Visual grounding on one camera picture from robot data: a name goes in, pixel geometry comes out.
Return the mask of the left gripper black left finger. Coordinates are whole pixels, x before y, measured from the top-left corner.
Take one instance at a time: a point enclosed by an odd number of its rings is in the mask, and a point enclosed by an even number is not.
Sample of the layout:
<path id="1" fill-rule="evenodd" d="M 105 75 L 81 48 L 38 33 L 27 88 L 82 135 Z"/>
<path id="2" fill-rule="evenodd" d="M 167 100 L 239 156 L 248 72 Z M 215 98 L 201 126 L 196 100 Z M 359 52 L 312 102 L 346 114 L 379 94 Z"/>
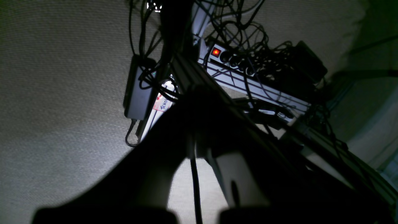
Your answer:
<path id="1" fill-rule="evenodd" d="M 172 106 L 144 141 L 100 182 L 58 207 L 40 208 L 33 224 L 176 224 L 167 210 L 174 174 L 187 156 L 187 103 Z"/>

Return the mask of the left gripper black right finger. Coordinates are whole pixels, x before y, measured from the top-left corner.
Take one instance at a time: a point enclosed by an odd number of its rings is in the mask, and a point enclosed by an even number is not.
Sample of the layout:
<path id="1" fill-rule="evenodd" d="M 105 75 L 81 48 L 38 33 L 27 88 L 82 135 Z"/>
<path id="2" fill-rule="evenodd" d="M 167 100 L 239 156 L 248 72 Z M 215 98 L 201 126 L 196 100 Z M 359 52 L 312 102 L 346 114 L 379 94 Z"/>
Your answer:
<path id="1" fill-rule="evenodd" d="M 201 93 L 200 140 L 230 210 L 220 221 L 396 224 L 397 191 L 334 136 L 307 136 L 275 114 Z"/>

